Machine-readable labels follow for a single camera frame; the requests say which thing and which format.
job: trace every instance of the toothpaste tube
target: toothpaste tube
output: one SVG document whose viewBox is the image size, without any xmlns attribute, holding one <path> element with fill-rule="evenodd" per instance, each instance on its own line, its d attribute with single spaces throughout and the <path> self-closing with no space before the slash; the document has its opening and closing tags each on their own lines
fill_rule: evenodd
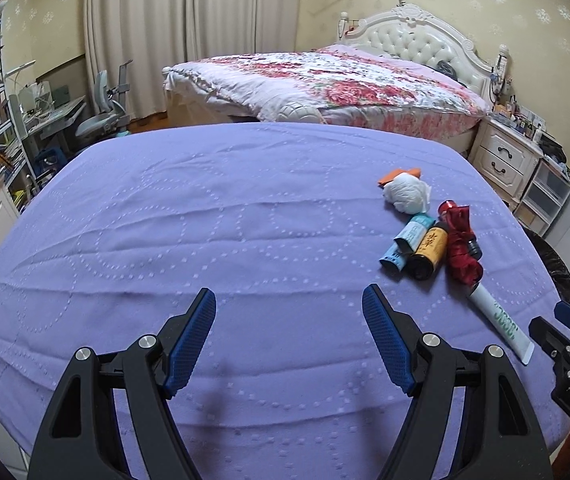
<svg viewBox="0 0 570 480">
<path fill-rule="evenodd" d="M 432 228 L 436 220 L 425 213 L 412 216 L 401 232 L 394 238 L 398 248 L 403 254 L 414 254 Z"/>
<path fill-rule="evenodd" d="M 534 343 L 505 312 L 503 307 L 496 302 L 482 283 L 478 283 L 476 288 L 472 290 L 470 300 L 494 325 L 494 328 L 514 350 L 521 362 L 527 365 L 534 352 Z"/>
</svg>

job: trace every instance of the drawer handle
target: drawer handle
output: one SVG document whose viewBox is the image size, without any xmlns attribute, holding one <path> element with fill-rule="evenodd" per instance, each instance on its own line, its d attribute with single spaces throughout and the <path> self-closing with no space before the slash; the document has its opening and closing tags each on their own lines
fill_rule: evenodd
<svg viewBox="0 0 570 480">
<path fill-rule="evenodd" d="M 508 150 L 507 148 L 499 148 L 499 149 L 498 149 L 498 153 L 501 153 L 501 152 L 506 152 L 506 153 L 507 153 L 507 156 L 508 156 L 509 158 L 512 158 L 512 154 L 510 153 L 510 150 Z"/>
<path fill-rule="evenodd" d="M 495 171 L 496 173 L 503 173 L 503 174 L 505 174 L 505 168 L 503 168 L 501 171 L 498 171 L 498 170 L 496 169 L 496 163 L 495 163 L 495 162 L 492 162 L 492 168 L 494 168 L 494 171 Z"/>
</svg>

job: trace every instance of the purple blanket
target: purple blanket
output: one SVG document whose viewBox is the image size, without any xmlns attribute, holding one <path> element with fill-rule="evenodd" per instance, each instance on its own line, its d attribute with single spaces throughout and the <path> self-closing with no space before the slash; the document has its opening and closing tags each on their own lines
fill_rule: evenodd
<svg viewBox="0 0 570 480">
<path fill-rule="evenodd" d="M 204 480 L 376 478 L 409 399 L 389 380 L 361 312 L 379 283 L 392 305 L 450 345 L 502 341 L 448 281 L 379 267 L 406 216 L 376 181 L 423 170 L 432 213 L 472 206 L 484 284 L 521 328 L 553 318 L 552 280 L 517 221 L 453 150 L 373 130 L 225 124 L 102 142 L 36 197 L 0 249 L 0 421 L 30 452 L 74 351 L 127 348 L 183 313 L 202 286 L 218 313 L 171 402 Z M 509 352 L 550 446 L 569 424 L 552 362 Z M 124 394 L 126 452 L 145 478 Z M 460 413 L 462 397 L 454 412 Z M 450 466 L 450 425 L 436 473 Z"/>
</svg>

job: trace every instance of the tufted headboard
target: tufted headboard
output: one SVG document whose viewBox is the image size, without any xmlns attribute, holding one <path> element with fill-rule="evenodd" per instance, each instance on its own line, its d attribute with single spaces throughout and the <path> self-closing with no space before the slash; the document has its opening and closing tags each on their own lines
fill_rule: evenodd
<svg viewBox="0 0 570 480">
<path fill-rule="evenodd" d="M 343 12 L 341 20 L 348 20 Z M 459 80 L 489 101 L 492 67 L 480 59 L 474 43 L 451 25 L 412 4 L 359 20 L 338 42 L 372 53 L 372 49 L 436 68 L 444 60 L 454 67 Z"/>
</svg>

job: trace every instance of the pink floral comforter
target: pink floral comforter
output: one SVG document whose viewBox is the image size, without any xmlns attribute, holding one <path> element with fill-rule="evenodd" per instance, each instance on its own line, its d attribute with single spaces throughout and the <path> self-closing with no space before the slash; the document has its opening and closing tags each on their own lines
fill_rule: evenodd
<svg viewBox="0 0 570 480">
<path fill-rule="evenodd" d="M 442 140 L 472 128 L 489 111 L 477 94 L 431 68 L 343 45 L 214 57 L 165 73 L 169 91 L 266 122 L 289 120 L 293 108 L 312 109 L 321 123 Z M 230 113 L 230 106 L 239 111 Z M 309 121 L 309 115 L 300 119 Z"/>
</svg>

